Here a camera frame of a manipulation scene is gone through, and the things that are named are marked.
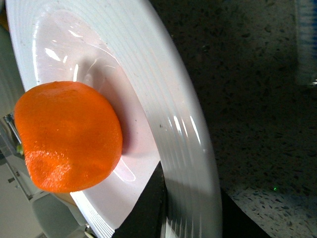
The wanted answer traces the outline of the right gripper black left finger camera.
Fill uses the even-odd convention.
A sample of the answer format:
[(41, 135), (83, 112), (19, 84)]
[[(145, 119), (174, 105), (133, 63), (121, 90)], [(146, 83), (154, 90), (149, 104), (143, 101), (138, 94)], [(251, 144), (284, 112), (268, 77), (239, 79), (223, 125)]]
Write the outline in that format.
[(115, 230), (114, 238), (164, 238), (166, 231), (166, 185), (158, 163), (131, 213)]

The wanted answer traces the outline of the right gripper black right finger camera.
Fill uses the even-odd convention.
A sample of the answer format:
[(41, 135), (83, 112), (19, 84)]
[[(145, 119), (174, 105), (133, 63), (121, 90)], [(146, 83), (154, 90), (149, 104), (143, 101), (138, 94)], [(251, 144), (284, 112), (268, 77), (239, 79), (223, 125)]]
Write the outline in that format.
[(270, 238), (222, 189), (223, 238)]

